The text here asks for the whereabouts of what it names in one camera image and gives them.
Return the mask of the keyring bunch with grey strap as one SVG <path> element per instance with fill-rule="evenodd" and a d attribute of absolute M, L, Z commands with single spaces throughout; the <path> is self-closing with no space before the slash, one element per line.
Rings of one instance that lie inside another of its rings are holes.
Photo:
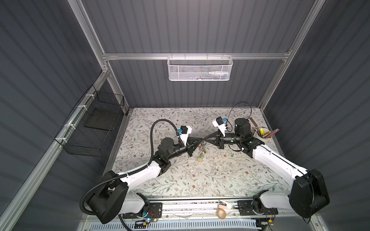
<path fill-rule="evenodd" d="M 202 162 L 203 159 L 204 159 L 205 154 L 207 153 L 205 146 L 206 146 L 206 143 L 203 146 L 200 146 L 198 148 L 198 158 L 197 158 L 198 162 Z"/>

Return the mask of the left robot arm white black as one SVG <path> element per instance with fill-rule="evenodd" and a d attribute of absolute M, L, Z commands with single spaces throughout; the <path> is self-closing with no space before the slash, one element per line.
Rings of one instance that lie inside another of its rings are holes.
<path fill-rule="evenodd" d="M 82 197 L 81 211 L 87 215 L 95 215 L 103 224 L 123 214 L 135 214 L 140 218 L 147 216 L 150 210 L 149 200 L 141 193 L 130 194 L 130 191 L 165 173 L 171 166 L 171 158 L 184 153 L 192 155 L 203 141 L 202 138 L 192 139 L 184 145 L 182 141 L 175 144 L 171 138 L 163 139 L 156 153 L 152 154 L 150 165 L 122 174 L 108 171 L 102 181 Z"/>

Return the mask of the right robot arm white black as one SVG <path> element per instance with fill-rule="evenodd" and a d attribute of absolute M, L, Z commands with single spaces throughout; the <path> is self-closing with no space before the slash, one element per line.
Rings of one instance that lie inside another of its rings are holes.
<path fill-rule="evenodd" d="M 226 131 L 226 123 L 227 120 L 222 117 L 213 120 L 218 129 L 211 135 L 215 138 L 215 146 L 223 149 L 226 144 L 237 145 L 241 152 L 270 168 L 289 185 L 286 192 L 262 190 L 255 194 L 250 207 L 256 214 L 280 208 L 293 210 L 302 218 L 311 218 L 330 203 L 324 177 L 319 171 L 307 170 L 274 152 L 252 135 L 247 119 L 238 118 L 233 133 Z"/>

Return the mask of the floral table mat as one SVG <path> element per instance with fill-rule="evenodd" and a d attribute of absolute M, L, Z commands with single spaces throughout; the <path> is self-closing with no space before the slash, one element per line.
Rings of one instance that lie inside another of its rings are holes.
<path fill-rule="evenodd" d="M 175 138 L 174 127 L 187 125 L 191 136 L 204 137 L 216 131 L 217 117 L 235 119 L 252 116 L 260 126 L 266 121 L 258 108 L 135 108 L 119 146 L 113 171 L 125 172 L 149 160 L 151 147 L 162 139 Z M 161 176 L 131 190 L 148 197 L 249 197 L 261 190 L 288 190 L 288 184 L 268 167 L 239 152 L 236 145 L 223 150 L 206 144 L 207 153 L 198 162 L 198 150 L 192 157 L 184 154 L 172 159 L 171 167 Z"/>

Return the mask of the pink calculator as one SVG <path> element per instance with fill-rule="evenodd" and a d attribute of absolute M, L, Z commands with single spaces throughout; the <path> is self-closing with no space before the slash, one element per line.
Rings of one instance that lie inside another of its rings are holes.
<path fill-rule="evenodd" d="M 256 130 L 257 128 L 259 128 L 259 123 L 257 120 L 255 120 L 252 116 L 248 118 L 248 121 L 250 123 L 250 126 L 251 126 L 251 130 L 254 131 Z"/>

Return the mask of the white pen cup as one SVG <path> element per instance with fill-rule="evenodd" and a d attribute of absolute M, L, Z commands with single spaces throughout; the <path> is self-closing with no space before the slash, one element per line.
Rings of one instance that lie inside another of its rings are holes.
<path fill-rule="evenodd" d="M 259 127 L 255 129 L 253 136 L 263 142 L 271 142 L 272 138 L 266 137 L 270 133 L 270 130 L 265 127 Z"/>

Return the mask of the pink pen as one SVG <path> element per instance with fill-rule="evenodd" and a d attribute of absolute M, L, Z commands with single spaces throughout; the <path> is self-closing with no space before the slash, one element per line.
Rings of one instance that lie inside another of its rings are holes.
<path fill-rule="evenodd" d="M 279 132 L 280 129 L 275 129 L 273 131 L 271 131 L 268 135 L 266 135 L 266 138 L 271 138 L 273 135 L 275 135 L 277 132 Z"/>

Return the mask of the tape roll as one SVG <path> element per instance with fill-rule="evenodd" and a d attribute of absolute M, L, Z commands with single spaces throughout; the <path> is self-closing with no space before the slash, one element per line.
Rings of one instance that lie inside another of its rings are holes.
<path fill-rule="evenodd" d="M 226 218 L 226 211 L 222 208 L 218 208 L 216 214 L 217 217 L 221 220 L 224 220 Z"/>

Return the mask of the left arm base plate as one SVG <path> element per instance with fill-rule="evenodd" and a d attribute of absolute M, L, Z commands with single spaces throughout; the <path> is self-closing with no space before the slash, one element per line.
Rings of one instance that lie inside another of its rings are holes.
<path fill-rule="evenodd" d="M 126 213 L 122 214 L 124 219 L 137 219 L 137 218 L 161 218 L 163 210 L 163 203 L 156 202 L 150 203 L 149 209 L 146 214 L 135 214 L 135 213 Z"/>

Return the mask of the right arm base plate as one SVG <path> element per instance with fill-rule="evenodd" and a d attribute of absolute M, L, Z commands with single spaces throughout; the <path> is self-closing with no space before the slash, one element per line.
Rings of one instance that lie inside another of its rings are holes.
<path fill-rule="evenodd" d="M 237 204 L 233 206 L 233 208 L 237 209 L 242 216 L 275 216 L 278 214 L 278 210 L 276 208 L 266 208 L 260 201 L 257 200 L 239 200 L 237 201 Z"/>

